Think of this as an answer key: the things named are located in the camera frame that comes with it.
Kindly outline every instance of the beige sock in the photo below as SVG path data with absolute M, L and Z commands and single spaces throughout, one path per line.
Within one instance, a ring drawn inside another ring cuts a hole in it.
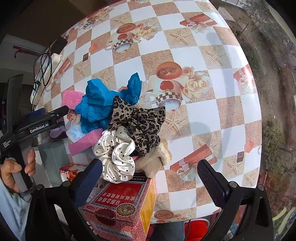
M 168 164 L 172 154 L 168 150 L 167 140 L 161 140 L 158 146 L 151 148 L 146 156 L 135 160 L 135 172 L 144 172 L 148 178 L 154 178 L 161 167 Z

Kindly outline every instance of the white polka dot scrunchie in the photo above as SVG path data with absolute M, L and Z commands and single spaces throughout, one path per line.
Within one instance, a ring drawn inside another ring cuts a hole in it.
M 130 154 L 135 150 L 135 143 L 124 126 L 103 131 L 92 150 L 103 163 L 103 179 L 121 183 L 133 178 L 135 162 Z

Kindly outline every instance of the yellow label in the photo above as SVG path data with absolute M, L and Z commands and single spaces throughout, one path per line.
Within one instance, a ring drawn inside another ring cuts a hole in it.
M 149 190 L 147 192 L 145 202 L 143 204 L 143 207 L 140 213 L 145 234 L 147 234 L 149 229 L 149 225 L 150 225 L 150 221 L 151 221 L 151 217 L 154 209 L 154 204 L 155 204 L 155 185 L 154 185 L 154 179 L 152 179 Z

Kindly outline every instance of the light blue sleeve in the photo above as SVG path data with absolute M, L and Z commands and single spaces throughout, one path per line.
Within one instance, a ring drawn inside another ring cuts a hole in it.
M 25 228 L 30 207 L 18 194 L 11 194 L 0 178 L 0 212 L 7 225 L 20 241 L 25 241 Z

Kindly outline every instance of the crumpled blue plastic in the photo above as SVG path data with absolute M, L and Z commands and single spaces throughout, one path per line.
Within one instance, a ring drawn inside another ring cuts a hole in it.
M 108 90 L 100 79 L 89 80 L 86 94 L 75 108 L 75 112 L 81 115 L 82 132 L 88 133 L 98 128 L 108 129 L 114 96 L 118 95 L 129 104 L 135 105 L 140 98 L 141 88 L 142 81 L 138 73 L 131 76 L 127 89 L 122 89 L 120 92 Z

